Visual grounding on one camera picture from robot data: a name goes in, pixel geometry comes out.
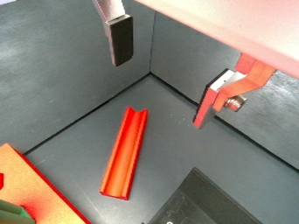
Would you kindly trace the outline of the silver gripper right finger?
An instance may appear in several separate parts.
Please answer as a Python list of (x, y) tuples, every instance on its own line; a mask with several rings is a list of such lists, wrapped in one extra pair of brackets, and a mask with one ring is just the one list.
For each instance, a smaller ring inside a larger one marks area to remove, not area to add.
[(220, 112), (223, 107), (239, 111), (246, 98), (242, 94), (262, 88), (276, 69), (242, 53), (236, 63), (236, 71), (226, 69), (207, 85), (194, 117), (194, 125), (200, 128), (211, 109)]

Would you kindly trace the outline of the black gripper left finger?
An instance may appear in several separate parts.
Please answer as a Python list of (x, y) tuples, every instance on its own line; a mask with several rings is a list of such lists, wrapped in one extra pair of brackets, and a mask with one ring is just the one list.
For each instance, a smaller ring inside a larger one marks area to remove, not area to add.
[(119, 67), (133, 56), (133, 18), (121, 0), (92, 0), (108, 39), (112, 64)]

